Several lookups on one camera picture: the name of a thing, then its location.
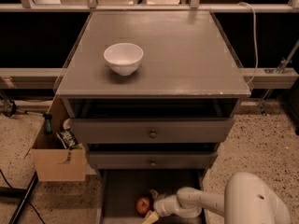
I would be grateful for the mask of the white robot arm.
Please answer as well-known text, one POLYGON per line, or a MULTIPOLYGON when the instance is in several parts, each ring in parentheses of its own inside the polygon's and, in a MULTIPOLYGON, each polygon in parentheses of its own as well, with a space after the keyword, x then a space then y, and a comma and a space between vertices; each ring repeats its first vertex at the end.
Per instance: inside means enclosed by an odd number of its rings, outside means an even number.
POLYGON ((223 194, 213 194, 191 187, 176 194, 163 195, 156 190, 153 210, 142 224, 153 224, 161 217, 198 217, 203 209, 224 217, 224 224, 291 224, 287 205, 257 175, 239 172, 228 180, 223 194))

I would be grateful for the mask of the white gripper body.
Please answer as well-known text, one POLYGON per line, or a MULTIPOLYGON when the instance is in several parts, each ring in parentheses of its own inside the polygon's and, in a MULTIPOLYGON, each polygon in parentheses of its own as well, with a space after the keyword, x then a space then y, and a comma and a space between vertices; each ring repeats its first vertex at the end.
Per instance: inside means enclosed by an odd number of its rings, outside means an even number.
POLYGON ((160 217, 169 217, 170 213, 166 210, 166 194, 158 195, 153 202, 153 209, 160 217))

